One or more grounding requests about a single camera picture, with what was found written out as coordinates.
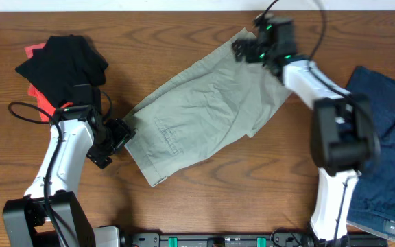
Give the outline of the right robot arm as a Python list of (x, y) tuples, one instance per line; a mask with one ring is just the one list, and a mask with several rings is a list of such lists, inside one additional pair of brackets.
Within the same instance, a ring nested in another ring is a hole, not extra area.
[(369, 99), (336, 85), (312, 54), (298, 52), (291, 19), (264, 12), (253, 23), (258, 36), (236, 40), (235, 59), (263, 65), (311, 109), (310, 152), (319, 175), (308, 232), (274, 231), (271, 245), (350, 246), (346, 220), (352, 195), (366, 162), (380, 155)]

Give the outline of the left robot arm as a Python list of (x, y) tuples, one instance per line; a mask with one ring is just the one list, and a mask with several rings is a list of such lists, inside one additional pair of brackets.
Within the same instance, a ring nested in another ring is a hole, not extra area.
[(86, 159), (100, 169), (112, 163), (135, 135), (122, 120), (101, 113), (104, 92), (90, 84), (74, 86), (71, 106), (46, 122), (51, 138), (42, 165), (24, 196), (8, 200), (3, 221), (11, 246), (124, 246), (117, 226), (93, 228), (77, 191)]

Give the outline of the khaki green shorts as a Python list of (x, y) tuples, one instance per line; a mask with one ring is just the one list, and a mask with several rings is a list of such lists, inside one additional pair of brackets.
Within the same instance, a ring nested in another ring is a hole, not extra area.
[(289, 97), (260, 64), (235, 61), (232, 44), (254, 37), (242, 29), (124, 117), (136, 132), (125, 147), (151, 186), (253, 137)]

